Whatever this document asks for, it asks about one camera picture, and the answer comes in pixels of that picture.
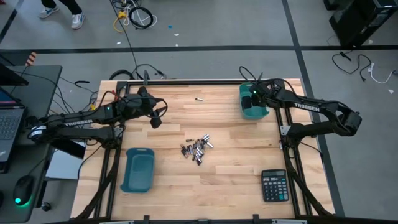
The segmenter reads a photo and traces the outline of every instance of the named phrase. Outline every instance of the calculator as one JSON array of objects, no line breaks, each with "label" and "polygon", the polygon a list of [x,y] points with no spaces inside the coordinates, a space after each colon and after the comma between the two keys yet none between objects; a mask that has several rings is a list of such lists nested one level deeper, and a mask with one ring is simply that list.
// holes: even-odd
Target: calculator
[{"label": "calculator", "polygon": [[286,202],[289,200],[286,170],[263,170],[261,172],[261,185],[265,202]]}]

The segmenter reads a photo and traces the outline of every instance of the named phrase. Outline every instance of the person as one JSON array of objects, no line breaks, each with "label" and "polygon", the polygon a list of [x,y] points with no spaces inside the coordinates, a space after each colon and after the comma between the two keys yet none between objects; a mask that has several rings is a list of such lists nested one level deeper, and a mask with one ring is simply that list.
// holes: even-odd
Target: person
[{"label": "person", "polygon": [[[76,3],[76,1],[60,0],[60,2],[62,2],[62,4],[64,4],[72,13],[72,29],[81,28],[86,16],[84,15],[83,11],[81,10],[80,6]],[[39,17],[41,19],[45,19],[51,14],[60,10],[60,8],[56,5],[54,0],[42,0],[42,4],[44,8],[39,14]]]}]

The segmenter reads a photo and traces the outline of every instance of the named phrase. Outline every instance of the wooden table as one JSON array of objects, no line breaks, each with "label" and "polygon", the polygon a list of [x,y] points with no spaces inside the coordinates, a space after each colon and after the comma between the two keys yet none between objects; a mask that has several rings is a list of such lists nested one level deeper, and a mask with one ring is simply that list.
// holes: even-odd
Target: wooden table
[{"label": "wooden table", "polygon": [[[303,95],[299,79],[288,82],[298,95]],[[115,88],[116,81],[102,81],[99,97]],[[259,121],[242,119],[238,85],[159,85],[147,89],[155,97],[165,98],[169,110],[157,129],[151,128],[149,118],[126,123],[112,220],[142,220],[144,215],[150,215],[151,220],[252,219],[253,214],[260,218],[294,217],[291,200],[265,203],[262,199],[261,171],[285,169],[273,109]],[[195,97],[205,100],[197,101]],[[112,99],[108,95],[104,103]],[[311,122],[308,111],[292,108],[291,113],[296,123]],[[207,150],[202,165],[197,166],[182,156],[180,144],[205,134],[210,135],[214,148]],[[317,147],[314,138],[303,142]],[[154,183],[144,194],[127,194],[119,188],[126,168],[126,151],[132,147],[155,151]],[[89,147],[85,157],[94,149],[96,146]],[[334,212],[319,153],[304,145],[299,150],[308,188],[329,212]],[[83,166],[71,217],[78,215],[96,192],[103,156],[101,149]],[[302,194],[297,186],[296,189],[304,214]],[[108,199],[107,192],[104,195],[101,215]]]}]

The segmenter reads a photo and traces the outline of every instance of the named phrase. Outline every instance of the teal container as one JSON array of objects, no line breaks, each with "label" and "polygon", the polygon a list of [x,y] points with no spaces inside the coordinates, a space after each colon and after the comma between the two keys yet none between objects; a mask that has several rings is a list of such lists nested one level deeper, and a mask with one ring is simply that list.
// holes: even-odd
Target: teal container
[{"label": "teal container", "polygon": [[239,102],[240,102],[239,105],[241,107],[243,119],[259,120],[268,115],[269,112],[266,107],[252,106],[249,109],[243,109],[242,107],[242,97],[244,96],[251,97],[251,93],[249,91],[251,86],[252,83],[243,83],[242,85],[239,86]]},{"label": "teal container", "polygon": [[120,189],[127,193],[144,193],[152,188],[155,152],[148,148],[127,150],[126,172]]}]

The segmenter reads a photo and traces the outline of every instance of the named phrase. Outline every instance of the white sneaker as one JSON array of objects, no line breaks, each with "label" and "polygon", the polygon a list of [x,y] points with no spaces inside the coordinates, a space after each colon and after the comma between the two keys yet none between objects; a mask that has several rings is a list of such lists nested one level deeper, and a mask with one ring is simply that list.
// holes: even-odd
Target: white sneaker
[{"label": "white sneaker", "polygon": [[57,12],[58,10],[60,10],[60,8],[58,6],[55,6],[55,8],[53,8],[53,9],[44,7],[43,10],[39,14],[39,18],[41,18],[41,19],[47,18],[48,16]]},{"label": "white sneaker", "polygon": [[82,27],[83,22],[85,20],[85,15],[84,13],[80,13],[77,15],[72,16],[72,29],[79,29]]}]

